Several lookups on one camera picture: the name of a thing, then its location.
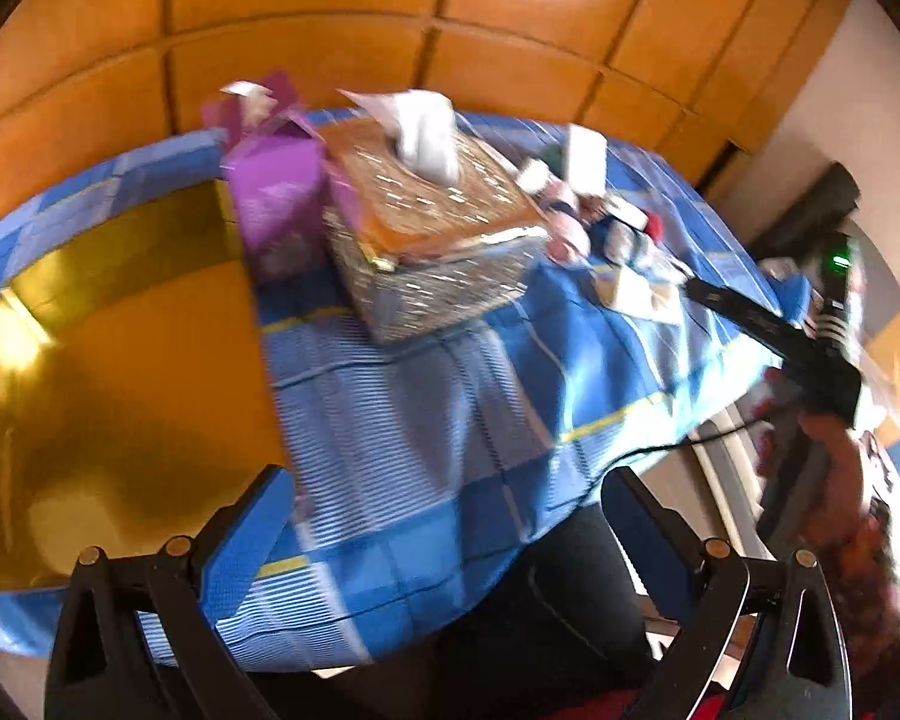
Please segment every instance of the bolt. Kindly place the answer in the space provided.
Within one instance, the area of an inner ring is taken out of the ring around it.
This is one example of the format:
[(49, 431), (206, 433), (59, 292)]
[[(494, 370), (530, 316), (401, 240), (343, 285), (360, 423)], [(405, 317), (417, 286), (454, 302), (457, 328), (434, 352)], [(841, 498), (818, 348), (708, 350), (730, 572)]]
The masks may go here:
[(93, 565), (99, 559), (100, 549), (97, 547), (84, 547), (77, 558), (80, 565)]
[(797, 550), (797, 562), (804, 568), (813, 568), (817, 565), (817, 556), (809, 549)]
[(730, 556), (730, 545), (722, 538), (708, 538), (703, 546), (706, 554), (715, 557), (717, 560), (723, 560), (724, 557)]
[(174, 536), (163, 547), (171, 557), (183, 557), (190, 552), (191, 541), (187, 536)]

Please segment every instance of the person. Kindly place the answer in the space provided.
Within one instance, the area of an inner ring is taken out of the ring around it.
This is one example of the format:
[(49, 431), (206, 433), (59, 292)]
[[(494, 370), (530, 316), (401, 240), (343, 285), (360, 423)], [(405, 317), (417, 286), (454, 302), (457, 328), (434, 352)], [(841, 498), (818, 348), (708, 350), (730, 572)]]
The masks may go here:
[[(802, 539), (820, 559), (850, 662), (854, 718), (900, 686), (900, 574), (888, 495), (898, 477), (869, 435), (804, 415), (831, 467)], [(773, 472), (773, 438), (758, 473)], [(480, 605), (437, 637), (430, 716), (615, 720), (655, 668), (626, 561), (599, 504), (528, 546)], [(695, 718), (713, 718), (722, 688)]]

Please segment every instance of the purple box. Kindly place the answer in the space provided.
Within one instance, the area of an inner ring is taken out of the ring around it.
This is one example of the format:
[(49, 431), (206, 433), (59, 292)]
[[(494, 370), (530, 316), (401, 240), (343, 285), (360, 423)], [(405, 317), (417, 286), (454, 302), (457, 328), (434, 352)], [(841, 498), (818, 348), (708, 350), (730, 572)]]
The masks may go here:
[(307, 124), (288, 77), (278, 71), (258, 86), (266, 87), (266, 95), (255, 90), (252, 101), (229, 94), (207, 103), (203, 120), (226, 129), (223, 177), (245, 259), (254, 279), (263, 282), (326, 262), (327, 178), (323, 140)]

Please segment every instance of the black pants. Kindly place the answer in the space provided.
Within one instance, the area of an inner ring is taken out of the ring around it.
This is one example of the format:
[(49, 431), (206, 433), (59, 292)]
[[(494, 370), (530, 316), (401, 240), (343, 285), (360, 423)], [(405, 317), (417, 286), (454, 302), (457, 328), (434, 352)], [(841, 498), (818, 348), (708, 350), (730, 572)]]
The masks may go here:
[(431, 716), (540, 717), (638, 688), (654, 665), (624, 557), (589, 506), (439, 635)]

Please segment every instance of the tissue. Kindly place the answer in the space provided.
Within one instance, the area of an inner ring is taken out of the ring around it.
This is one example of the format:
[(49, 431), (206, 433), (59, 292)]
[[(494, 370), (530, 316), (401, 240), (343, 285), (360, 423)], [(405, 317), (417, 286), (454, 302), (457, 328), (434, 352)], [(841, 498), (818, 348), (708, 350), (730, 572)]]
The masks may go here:
[(396, 141), (396, 154), (411, 172), (443, 187), (457, 183), (460, 166), (453, 103), (439, 92), (410, 89), (395, 95), (359, 95), (341, 89), (380, 122)]

